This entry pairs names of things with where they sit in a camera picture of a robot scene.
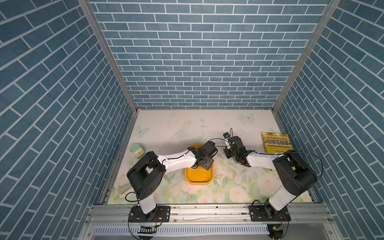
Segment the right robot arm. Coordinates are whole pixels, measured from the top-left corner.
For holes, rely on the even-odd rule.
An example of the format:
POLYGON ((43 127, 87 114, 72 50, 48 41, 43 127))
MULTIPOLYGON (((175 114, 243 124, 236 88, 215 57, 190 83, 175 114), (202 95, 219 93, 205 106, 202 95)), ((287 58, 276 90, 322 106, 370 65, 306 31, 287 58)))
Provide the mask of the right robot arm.
POLYGON ((231 137, 229 133, 224 133, 223 137, 226 141, 224 152, 228 159, 233 158, 236 163, 248 168, 261 167, 276 171, 282 182, 265 203, 249 206, 251 220, 289 222, 291 217, 287 205, 318 181, 313 169, 294 150, 280 154, 259 153, 247 150, 238 136, 231 137))

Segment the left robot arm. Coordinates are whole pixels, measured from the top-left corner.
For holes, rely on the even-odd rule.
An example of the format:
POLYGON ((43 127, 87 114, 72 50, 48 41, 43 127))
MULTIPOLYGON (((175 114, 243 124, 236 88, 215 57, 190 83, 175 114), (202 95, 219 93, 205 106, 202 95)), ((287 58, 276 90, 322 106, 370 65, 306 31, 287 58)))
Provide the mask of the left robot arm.
POLYGON ((215 143, 208 141, 199 148, 188 147, 185 151, 172 155, 157 155, 153 151, 144 154, 127 172, 127 178, 138 198, 143 214, 149 215, 155 212, 157 204, 153 193, 165 174, 197 167, 208 171, 217 153, 215 143))

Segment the yellow plastic storage box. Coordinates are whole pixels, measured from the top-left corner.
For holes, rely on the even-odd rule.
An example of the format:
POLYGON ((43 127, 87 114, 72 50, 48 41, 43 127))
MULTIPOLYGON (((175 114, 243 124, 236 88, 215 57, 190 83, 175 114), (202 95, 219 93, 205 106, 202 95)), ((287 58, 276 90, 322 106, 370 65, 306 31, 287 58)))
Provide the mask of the yellow plastic storage box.
POLYGON ((185 168, 185 178, 191 185, 207 185, 214 179, 214 165, 209 170, 202 167, 185 168))

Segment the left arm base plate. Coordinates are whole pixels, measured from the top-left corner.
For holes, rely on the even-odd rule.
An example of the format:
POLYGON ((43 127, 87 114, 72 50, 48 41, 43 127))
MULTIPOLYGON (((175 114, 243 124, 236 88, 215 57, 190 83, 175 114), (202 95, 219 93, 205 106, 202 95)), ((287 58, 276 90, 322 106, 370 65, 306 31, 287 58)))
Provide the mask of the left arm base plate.
POLYGON ((156 206, 154 210, 148 214, 144 214, 141 207, 135 205, 131 208, 129 215, 130 223, 168 223, 170 220, 170 206, 156 206))

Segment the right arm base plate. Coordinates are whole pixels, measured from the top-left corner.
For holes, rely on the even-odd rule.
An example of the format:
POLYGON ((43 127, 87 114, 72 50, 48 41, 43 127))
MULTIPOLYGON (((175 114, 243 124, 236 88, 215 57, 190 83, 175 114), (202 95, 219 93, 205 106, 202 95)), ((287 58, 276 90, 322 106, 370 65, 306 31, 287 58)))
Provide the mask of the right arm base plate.
POLYGON ((276 211, 274 208, 264 205, 249 206, 249 212, 252 222, 289 222, 291 216, 287 207, 276 211))

